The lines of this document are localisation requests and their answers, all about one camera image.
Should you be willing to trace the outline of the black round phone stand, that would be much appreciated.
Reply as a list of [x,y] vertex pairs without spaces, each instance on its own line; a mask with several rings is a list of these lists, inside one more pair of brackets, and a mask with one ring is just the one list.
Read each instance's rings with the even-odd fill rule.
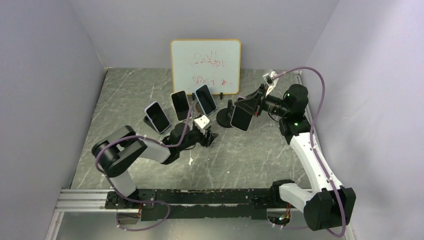
[[234,112],[234,105],[231,99],[227,102],[227,107],[218,111],[216,115],[216,122],[223,128],[231,128],[231,119]]

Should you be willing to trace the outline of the black phone dark case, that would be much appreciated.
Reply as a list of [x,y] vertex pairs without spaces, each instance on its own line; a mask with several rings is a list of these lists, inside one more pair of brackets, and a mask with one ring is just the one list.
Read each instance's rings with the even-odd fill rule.
[[241,107],[234,105],[234,111],[231,118],[231,126],[246,132],[251,124],[253,116]]

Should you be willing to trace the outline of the blue case phone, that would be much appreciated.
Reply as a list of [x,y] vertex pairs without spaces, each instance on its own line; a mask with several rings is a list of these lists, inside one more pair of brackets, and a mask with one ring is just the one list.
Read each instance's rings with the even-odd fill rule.
[[209,116],[217,109],[214,97],[206,84],[196,89],[194,95],[204,115]]

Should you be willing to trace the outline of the beige pink case phone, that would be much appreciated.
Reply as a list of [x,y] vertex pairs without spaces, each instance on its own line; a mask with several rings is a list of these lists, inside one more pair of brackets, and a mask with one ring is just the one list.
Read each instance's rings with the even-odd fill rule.
[[179,122],[185,121],[190,114],[192,117],[191,106],[188,101],[188,96],[184,90],[176,91],[170,94],[172,107]]

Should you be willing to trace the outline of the yellow framed whiteboard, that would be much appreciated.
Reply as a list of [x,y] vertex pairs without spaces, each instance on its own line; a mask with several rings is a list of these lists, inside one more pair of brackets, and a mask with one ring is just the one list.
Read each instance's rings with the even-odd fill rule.
[[207,85],[213,95],[240,91],[239,39],[174,39],[170,43],[173,91],[191,95]]

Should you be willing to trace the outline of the lilac case phone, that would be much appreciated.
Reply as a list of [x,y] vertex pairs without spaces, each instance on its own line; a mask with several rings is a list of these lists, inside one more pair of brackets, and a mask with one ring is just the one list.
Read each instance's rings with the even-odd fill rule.
[[161,121],[161,127],[163,129],[163,132],[171,126],[171,123],[168,117],[166,116],[164,110],[162,109],[161,105],[157,101],[154,101],[150,105],[148,105],[144,109],[144,112],[145,112],[145,115],[147,115],[150,119],[152,120],[156,119]]

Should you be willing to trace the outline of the black folding phone stand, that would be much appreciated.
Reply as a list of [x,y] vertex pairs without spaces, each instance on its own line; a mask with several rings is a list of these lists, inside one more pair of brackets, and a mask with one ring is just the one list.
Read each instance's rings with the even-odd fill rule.
[[162,122],[157,119],[150,119],[147,115],[143,118],[143,121],[157,133],[161,134],[163,132]]

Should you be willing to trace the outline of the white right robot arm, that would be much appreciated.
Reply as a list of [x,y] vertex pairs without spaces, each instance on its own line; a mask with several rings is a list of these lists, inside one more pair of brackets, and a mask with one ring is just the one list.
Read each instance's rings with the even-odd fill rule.
[[263,111],[278,116],[279,131],[300,159],[311,185],[311,192],[308,192],[292,180],[280,180],[270,193],[270,202],[275,207],[288,203],[300,210],[312,231],[336,227],[345,231],[351,220],[356,194],[338,180],[316,143],[313,128],[306,118],[308,89],[293,84],[282,98],[268,95],[267,89],[262,84],[255,92],[234,102],[231,125],[241,129],[241,123],[247,121],[241,112],[250,118],[258,117]]

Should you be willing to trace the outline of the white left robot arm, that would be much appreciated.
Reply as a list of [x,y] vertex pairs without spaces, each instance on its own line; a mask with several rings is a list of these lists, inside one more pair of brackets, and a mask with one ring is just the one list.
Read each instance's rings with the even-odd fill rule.
[[95,166],[107,176],[118,190],[118,201],[126,208],[134,207],[139,200],[138,188],[128,171],[139,158],[169,165],[180,157],[180,152],[196,144],[209,147],[219,136],[211,127],[202,130],[195,124],[177,124],[162,141],[137,135],[125,125],[96,143],[91,153],[96,158]]

